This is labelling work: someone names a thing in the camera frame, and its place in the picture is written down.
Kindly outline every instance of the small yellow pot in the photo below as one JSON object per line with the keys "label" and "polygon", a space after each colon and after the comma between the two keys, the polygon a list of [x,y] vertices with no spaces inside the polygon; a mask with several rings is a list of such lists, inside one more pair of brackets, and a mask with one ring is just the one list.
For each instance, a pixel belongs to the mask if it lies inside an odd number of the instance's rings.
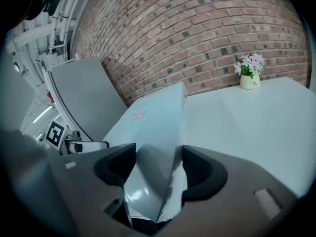
{"label": "small yellow pot", "polygon": [[256,89],[260,86],[260,78],[259,75],[256,74],[251,79],[250,76],[241,75],[240,77],[240,85],[244,89]]}

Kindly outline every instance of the gray panel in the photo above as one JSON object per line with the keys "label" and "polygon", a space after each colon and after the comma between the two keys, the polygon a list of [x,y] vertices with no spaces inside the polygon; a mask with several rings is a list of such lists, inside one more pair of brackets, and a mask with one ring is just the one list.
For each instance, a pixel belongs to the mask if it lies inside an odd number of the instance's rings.
{"label": "gray panel", "polygon": [[14,70],[6,52],[1,53],[0,60],[0,125],[7,130],[19,130],[35,93]]}
{"label": "gray panel", "polygon": [[221,162],[228,179],[209,200],[185,203],[180,214],[158,232],[157,237],[244,237],[269,221],[253,194],[255,191],[269,189],[283,208],[296,201],[288,188],[253,162],[208,149],[185,147]]}
{"label": "gray panel", "polygon": [[[60,157],[53,154],[54,152],[48,155],[58,189],[77,224],[79,236],[144,236],[105,212],[115,199],[123,201],[124,191],[119,186],[107,185],[94,173],[97,160],[129,146],[125,144],[67,157]],[[75,162],[76,165],[67,169],[65,164],[70,162]]]}
{"label": "gray panel", "polygon": [[102,141],[127,110],[96,57],[57,67],[52,77],[69,113],[93,141]]}

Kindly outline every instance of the white ceiling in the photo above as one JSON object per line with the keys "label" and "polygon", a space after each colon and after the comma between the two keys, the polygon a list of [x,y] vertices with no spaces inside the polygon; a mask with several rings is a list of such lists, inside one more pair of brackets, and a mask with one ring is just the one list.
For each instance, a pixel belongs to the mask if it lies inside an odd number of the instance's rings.
{"label": "white ceiling", "polygon": [[[56,39],[62,26],[63,11],[68,0],[61,0],[61,13],[57,23]],[[70,23],[69,40],[73,30],[77,27],[78,19],[87,4],[88,0],[79,0],[75,7]],[[27,81],[30,87],[35,91],[36,96],[31,105],[24,107],[26,110],[25,118],[22,122],[20,130],[25,134],[37,137],[41,134],[54,119],[58,112],[55,108],[49,110],[40,120],[33,123],[50,104],[50,99],[47,97],[47,87],[44,82],[44,77],[41,72],[41,67],[37,60],[45,59],[49,54],[49,41],[52,31],[52,16],[47,13],[41,13],[37,18],[31,21],[23,21],[16,28],[12,29],[6,36],[5,45],[6,51],[11,56],[12,62],[17,63],[20,68],[20,75]],[[62,54],[63,49],[56,49],[57,54]]]}

